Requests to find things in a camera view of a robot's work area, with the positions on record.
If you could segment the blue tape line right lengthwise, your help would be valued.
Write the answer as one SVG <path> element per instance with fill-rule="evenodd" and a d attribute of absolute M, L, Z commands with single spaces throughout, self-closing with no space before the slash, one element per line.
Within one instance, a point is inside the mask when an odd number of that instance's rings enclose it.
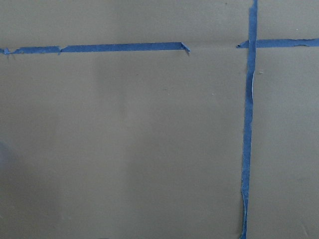
<path fill-rule="evenodd" d="M 244 131 L 242 150 L 242 174 L 241 174 L 241 194 L 243 199 L 243 226 L 240 238 L 247 238 L 248 225 L 248 205 L 250 188 L 250 162 L 252 145 L 252 122 L 253 122 L 253 84 L 256 69 L 256 49 L 257 49 L 257 26 L 258 26 L 258 1 L 252 1 L 249 8 L 249 28 L 248 28 L 248 54 L 247 54 L 247 75 L 245 87 L 245 111 L 244 111 Z"/>

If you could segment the blue tape line crosswise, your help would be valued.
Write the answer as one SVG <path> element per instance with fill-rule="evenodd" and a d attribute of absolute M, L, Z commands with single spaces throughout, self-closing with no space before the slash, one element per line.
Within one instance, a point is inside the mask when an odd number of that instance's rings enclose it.
<path fill-rule="evenodd" d="M 8 48 L 0 49 L 3 55 L 13 54 L 49 54 L 49 53 L 86 53 L 86 52 L 120 52 L 120 51 L 165 51 L 184 50 L 190 53 L 190 48 L 182 42 L 128 43 L 128 44 L 97 44 L 97 45 L 69 45 L 21 47 L 13 51 Z"/>

